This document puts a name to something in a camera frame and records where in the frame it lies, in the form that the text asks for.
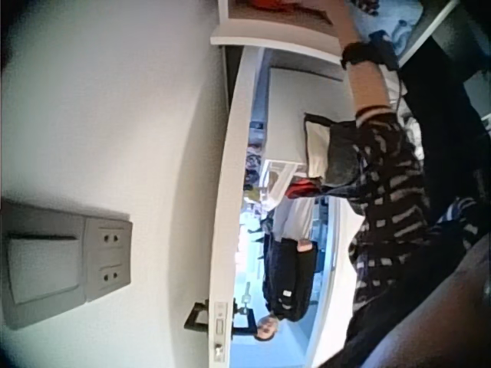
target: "door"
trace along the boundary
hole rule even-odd
[[[243,243],[240,241],[242,238],[239,240],[239,234],[249,127],[253,106],[255,109],[257,107],[254,105],[255,97],[260,94],[260,86],[263,86],[259,81],[260,75],[263,78],[260,72],[264,70],[267,60],[264,49],[244,48],[242,53],[223,149],[213,234],[209,300],[195,304],[185,325],[188,329],[208,333],[209,367],[271,368],[285,366],[286,360],[295,361],[294,366],[297,367],[305,366],[308,361],[312,361],[321,333],[320,325],[324,325],[330,285],[334,277],[334,238],[337,233],[334,229],[334,217],[337,214],[333,214],[333,221],[329,221],[328,238],[331,240],[325,241],[327,244],[320,247],[331,253],[325,258],[326,272],[322,276],[322,291],[319,293],[321,296],[316,300],[317,313],[308,316],[309,336],[297,343],[299,335],[295,334],[295,331],[301,332],[305,328],[302,328],[302,324],[290,324],[289,321],[285,321],[282,333],[279,333],[272,343],[255,343],[251,336],[257,332],[255,317],[260,318],[263,315],[255,316],[254,310],[258,314],[265,313],[261,284],[259,283],[258,289],[258,283],[254,283],[251,288],[251,284],[247,282],[249,279],[237,283],[236,275],[241,270],[240,250]],[[265,104],[268,118],[267,139],[263,143],[263,166],[265,161],[294,162],[303,165],[306,163],[305,146],[302,145],[305,144],[302,129],[304,113],[324,115],[333,120],[354,119],[349,89],[343,81],[332,77],[278,69],[274,68],[274,65],[267,70],[269,85],[266,84],[265,88],[268,90],[269,99]],[[331,210],[336,212],[335,208],[337,207],[332,206]],[[252,303],[250,294],[255,295]],[[197,322],[201,312],[208,313],[208,323]],[[286,331],[292,332],[288,338]],[[250,339],[239,335],[249,335]],[[292,342],[290,347],[286,346],[286,342]],[[275,352],[276,355],[272,354],[273,346],[277,345],[275,343],[281,345]],[[260,363],[264,363],[266,357],[271,358],[271,361],[261,366],[251,359],[258,357],[264,358],[260,359]]]
[[[212,368],[229,367],[232,335],[253,335],[256,332],[253,309],[242,304],[246,299],[236,303],[234,284],[249,124],[263,53],[263,49],[250,47],[244,48],[242,53],[216,200],[209,300],[195,304],[185,325],[185,328],[208,333],[209,367]],[[208,324],[197,322],[199,313],[204,311],[208,312]],[[247,327],[233,326],[233,318],[237,314],[247,316]]]

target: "man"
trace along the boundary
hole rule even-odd
[[[349,10],[343,0],[323,6],[346,56],[361,42]],[[470,357],[479,358],[473,366],[485,366],[491,360],[491,307],[483,300],[490,271],[489,136],[451,75],[441,78],[442,90],[431,85],[432,75],[426,90],[404,80],[421,125],[423,175],[378,66],[369,57],[346,61],[362,169],[343,196],[360,204],[365,220],[349,247],[358,281],[347,341],[323,366],[424,366],[435,358],[452,366]],[[411,103],[417,98],[426,101]],[[453,123],[457,116],[466,123]]]
[[[269,315],[259,320],[259,341],[271,340],[282,319],[297,321],[307,311],[317,257],[309,240],[314,204],[313,198],[284,197],[275,208],[262,286]]]

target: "bracelet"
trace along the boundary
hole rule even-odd
[[[359,64],[363,61],[371,61],[375,64],[383,64],[384,61],[372,43],[355,42],[349,44],[341,57],[341,66],[346,70],[346,64]]]

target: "white door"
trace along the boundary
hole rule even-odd
[[[255,317],[262,317],[254,316],[252,308],[242,308],[242,298],[234,300],[234,285],[249,125],[263,56],[264,49],[261,48],[246,47],[242,53],[219,179],[209,300],[206,303],[196,303],[186,322],[186,328],[208,333],[209,367],[213,368],[237,366],[237,362],[230,361],[232,337],[253,335],[256,332]],[[314,113],[333,120],[350,120],[354,118],[350,102],[349,89],[344,82],[298,71],[271,69],[268,139],[264,147],[263,160],[303,163],[303,114]],[[329,261],[326,269],[333,269],[333,261],[334,259]],[[235,291],[235,294],[242,295],[244,292],[246,290]],[[325,305],[319,303],[318,308],[321,314],[324,314],[327,308],[328,292],[324,292],[323,295]],[[207,324],[196,321],[200,311],[208,312]],[[238,323],[234,327],[233,319],[238,314],[246,314],[247,327],[237,327]],[[308,356],[305,358],[306,361],[311,360]]]
[[[202,304],[196,303],[186,322],[186,328],[208,333],[210,368],[229,367],[233,317],[237,312],[235,308],[241,307],[234,305],[233,297],[235,256],[239,243],[239,219],[252,102],[263,53],[263,49],[250,47],[245,47],[242,53],[230,107],[216,200],[209,300]],[[208,324],[196,322],[201,311],[208,311]],[[249,309],[248,320],[252,329],[234,328],[233,333],[252,334],[255,329],[253,317],[252,309]]]

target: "power outlet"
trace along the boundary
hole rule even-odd
[[[120,283],[123,280],[123,266],[113,266],[102,268],[99,272],[99,282],[101,288],[107,288]]]
[[[92,301],[131,282],[131,222],[88,218],[84,243],[87,246],[85,295]]]
[[[100,243],[102,247],[122,247],[124,242],[125,232],[122,228],[99,228]]]

